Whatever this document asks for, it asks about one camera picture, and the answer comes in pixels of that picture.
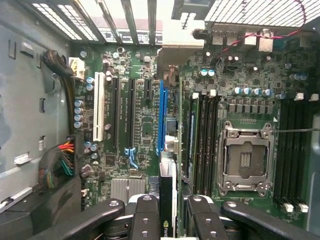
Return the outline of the silver chipset heatsink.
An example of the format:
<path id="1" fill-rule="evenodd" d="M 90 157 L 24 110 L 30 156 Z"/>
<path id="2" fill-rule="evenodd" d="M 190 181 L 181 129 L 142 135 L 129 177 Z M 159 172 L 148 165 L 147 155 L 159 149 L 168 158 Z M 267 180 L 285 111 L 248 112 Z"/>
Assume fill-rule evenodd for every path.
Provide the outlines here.
<path id="1" fill-rule="evenodd" d="M 144 194 L 145 187 L 144 179 L 114 178 L 111 180 L 110 197 L 121 200 L 126 204 L 130 197 Z"/>

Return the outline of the metal CPU socket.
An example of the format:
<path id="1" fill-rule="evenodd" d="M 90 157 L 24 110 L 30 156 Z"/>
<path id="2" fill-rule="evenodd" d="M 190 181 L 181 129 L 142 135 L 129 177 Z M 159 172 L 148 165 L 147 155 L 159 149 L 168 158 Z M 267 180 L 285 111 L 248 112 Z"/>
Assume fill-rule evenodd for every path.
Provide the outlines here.
<path id="1" fill-rule="evenodd" d="M 216 184 L 221 196 L 256 192 L 264 198 L 272 186 L 275 137 L 273 126 L 236 128 L 226 121 L 219 135 Z"/>

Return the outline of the green motherboard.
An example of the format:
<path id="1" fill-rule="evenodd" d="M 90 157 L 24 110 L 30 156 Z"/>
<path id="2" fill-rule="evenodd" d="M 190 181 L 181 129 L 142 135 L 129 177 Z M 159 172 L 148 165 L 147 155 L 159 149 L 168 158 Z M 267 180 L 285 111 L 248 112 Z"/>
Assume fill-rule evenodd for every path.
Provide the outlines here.
<path id="1" fill-rule="evenodd" d="M 74 127 L 83 136 L 82 208 L 111 195 L 112 179 L 143 179 L 145 193 L 159 194 L 159 83 L 155 48 L 79 46 L 75 55 L 84 65 L 84 79 L 75 84 Z M 104 77 L 104 131 L 93 141 L 95 72 Z M 194 53 L 179 68 L 182 78 L 182 176 L 211 196 L 217 186 L 219 135 L 230 121 L 240 129 L 273 130 L 313 126 L 319 110 L 317 80 L 320 49 L 289 44 L 273 52 L 216 48 Z M 113 79 L 120 81 L 118 146 L 113 147 Z M 129 147 L 129 79 L 135 80 L 133 147 Z M 145 80 L 152 80 L 151 100 Z M 303 202 L 307 220 L 309 151 L 313 132 L 273 133 L 272 186 L 275 202 Z"/>

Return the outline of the blue expansion slot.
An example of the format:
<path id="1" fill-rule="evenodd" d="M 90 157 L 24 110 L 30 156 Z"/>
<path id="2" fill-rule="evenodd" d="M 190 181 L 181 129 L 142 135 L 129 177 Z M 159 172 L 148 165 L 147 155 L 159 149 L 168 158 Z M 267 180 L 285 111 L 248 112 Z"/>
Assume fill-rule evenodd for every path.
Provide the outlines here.
<path id="1" fill-rule="evenodd" d="M 168 89 L 164 86 L 164 81 L 159 82 L 159 108 L 158 108 L 158 131 L 156 155 L 159 156 L 165 149 L 166 116 L 168 109 Z"/>

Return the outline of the white expansion slot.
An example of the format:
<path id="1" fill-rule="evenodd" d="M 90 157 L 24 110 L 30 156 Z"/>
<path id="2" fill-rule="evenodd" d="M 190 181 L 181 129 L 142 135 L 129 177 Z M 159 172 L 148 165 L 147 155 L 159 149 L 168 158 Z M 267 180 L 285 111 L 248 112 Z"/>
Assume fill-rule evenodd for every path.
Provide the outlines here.
<path id="1" fill-rule="evenodd" d="M 105 74 L 94 73 L 94 106 L 93 106 L 93 138 L 94 142 L 101 142 L 104 133 L 105 114 Z"/>

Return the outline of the thin metal locking lever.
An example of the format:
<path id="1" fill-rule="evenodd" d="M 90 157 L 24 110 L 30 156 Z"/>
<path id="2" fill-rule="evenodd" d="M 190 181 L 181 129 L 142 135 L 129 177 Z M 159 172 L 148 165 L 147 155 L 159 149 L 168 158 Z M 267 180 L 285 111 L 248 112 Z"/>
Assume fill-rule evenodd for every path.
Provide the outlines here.
<path id="1" fill-rule="evenodd" d="M 266 133 L 305 133 L 305 132 L 320 132 L 320 128 L 305 128 L 305 129 L 263 129 L 262 132 Z"/>

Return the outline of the short black expansion slot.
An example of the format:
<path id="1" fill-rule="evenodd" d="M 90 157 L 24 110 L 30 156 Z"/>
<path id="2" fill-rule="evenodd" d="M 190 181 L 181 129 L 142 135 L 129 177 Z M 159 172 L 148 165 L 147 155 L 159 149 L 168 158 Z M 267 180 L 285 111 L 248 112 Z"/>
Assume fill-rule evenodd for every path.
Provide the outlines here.
<path id="1" fill-rule="evenodd" d="M 146 79 L 144 81 L 144 98 L 146 100 L 151 100 L 152 98 L 152 80 Z"/>

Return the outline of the open grey PC case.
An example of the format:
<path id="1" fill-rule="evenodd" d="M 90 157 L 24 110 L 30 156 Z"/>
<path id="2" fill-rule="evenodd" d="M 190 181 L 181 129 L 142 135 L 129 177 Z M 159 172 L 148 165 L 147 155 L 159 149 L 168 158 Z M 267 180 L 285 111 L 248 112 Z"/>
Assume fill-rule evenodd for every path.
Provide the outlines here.
<path id="1" fill-rule="evenodd" d="M 82 207 L 84 141 L 74 113 L 85 69 L 75 49 L 158 53 L 164 22 L 182 13 L 205 24 L 195 36 L 204 46 L 193 54 L 272 53 L 290 44 L 320 50 L 320 0 L 0 0 L 0 240 L 32 240 L 93 207 Z M 320 133 L 311 134 L 307 170 L 302 228 L 320 236 Z M 129 240 L 142 195 L 157 198 L 160 223 L 158 190 L 130 197 L 125 219 L 89 240 Z"/>

